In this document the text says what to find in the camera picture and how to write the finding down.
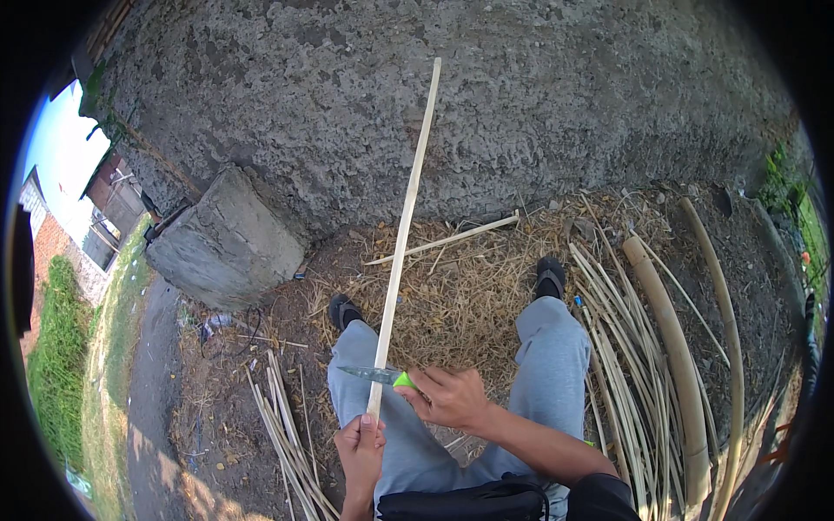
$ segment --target sandal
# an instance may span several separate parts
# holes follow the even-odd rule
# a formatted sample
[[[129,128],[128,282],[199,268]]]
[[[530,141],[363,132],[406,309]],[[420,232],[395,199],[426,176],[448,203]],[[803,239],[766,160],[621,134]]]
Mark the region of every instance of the sandal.
[[[565,293],[565,269],[559,261],[550,255],[542,257],[535,265],[535,272],[538,275],[533,286],[535,297],[551,296],[561,300]],[[542,286],[545,280],[552,283],[553,287],[549,283]]]
[[[330,299],[328,314],[330,315],[330,321],[340,332],[348,327],[351,320],[363,320],[362,313],[350,301],[350,297],[344,293],[334,295]]]

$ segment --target green knife handle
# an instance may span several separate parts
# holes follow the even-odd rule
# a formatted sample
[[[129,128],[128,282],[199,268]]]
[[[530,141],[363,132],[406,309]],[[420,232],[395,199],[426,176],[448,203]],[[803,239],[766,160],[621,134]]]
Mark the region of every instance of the green knife handle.
[[[398,385],[407,385],[411,388],[417,389],[418,391],[420,390],[420,388],[414,385],[414,382],[412,382],[411,378],[409,378],[409,374],[405,371],[403,371],[403,373],[394,381],[394,387],[397,387]]]

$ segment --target black bag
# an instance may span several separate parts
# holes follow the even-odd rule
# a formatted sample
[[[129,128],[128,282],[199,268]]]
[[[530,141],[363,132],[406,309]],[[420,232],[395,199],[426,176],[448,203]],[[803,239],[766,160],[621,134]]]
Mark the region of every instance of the black bag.
[[[386,494],[377,510],[383,521],[537,521],[550,502],[536,476],[508,472],[479,487]]]

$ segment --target gray sweatpants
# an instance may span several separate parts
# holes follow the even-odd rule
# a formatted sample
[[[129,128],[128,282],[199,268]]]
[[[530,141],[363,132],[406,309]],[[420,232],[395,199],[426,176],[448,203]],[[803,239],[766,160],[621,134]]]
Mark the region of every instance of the gray sweatpants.
[[[510,391],[509,410],[524,418],[582,439],[585,412],[585,372],[590,342],[585,330],[561,300],[537,298],[515,320],[521,347],[515,355],[519,372]],[[330,396],[344,427],[368,405],[370,382],[338,369],[344,365],[373,366],[377,334],[354,320],[333,346],[328,367]],[[506,450],[487,444],[468,467],[461,468],[423,425],[394,388],[384,386],[379,416],[385,421],[387,443],[382,479],[374,504],[387,493],[447,492],[501,479],[501,474],[530,474],[533,470]],[[551,512],[564,515],[567,490],[549,490]]]

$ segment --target pile of bamboo strips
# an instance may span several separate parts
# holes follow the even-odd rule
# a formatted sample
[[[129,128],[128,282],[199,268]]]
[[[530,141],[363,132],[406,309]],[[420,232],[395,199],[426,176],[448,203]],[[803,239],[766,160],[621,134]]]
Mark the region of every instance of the pile of bamboo strips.
[[[684,504],[682,421],[676,391],[651,322],[622,267],[615,260],[618,287],[602,265],[580,248],[570,245],[584,279],[575,279],[575,284],[591,338],[591,370],[609,419],[617,466],[624,481],[631,481],[640,518],[664,521],[671,516],[672,485],[678,504]]]
[[[269,396],[272,397],[271,406],[269,399],[261,394],[260,387],[252,382],[252,374],[248,368],[246,376],[249,379],[249,387],[252,388],[255,403],[258,405],[258,411],[260,411],[261,418],[264,419],[269,438],[272,440],[272,445],[280,459],[281,475],[284,478],[284,494],[289,505],[290,517],[295,521],[293,503],[289,495],[287,482],[292,485],[307,521],[336,521],[339,518],[339,512],[330,504],[330,501],[319,487],[319,472],[316,469],[313,443],[310,439],[306,399],[303,398],[302,406],[304,407],[304,421],[307,423],[309,456],[301,444],[298,429],[295,428],[281,373],[276,370],[280,366],[275,362],[272,350],[270,349],[267,353],[269,354],[269,366],[266,368],[266,376],[269,382]],[[304,374],[300,373],[299,375],[301,377],[302,395],[304,395]]]

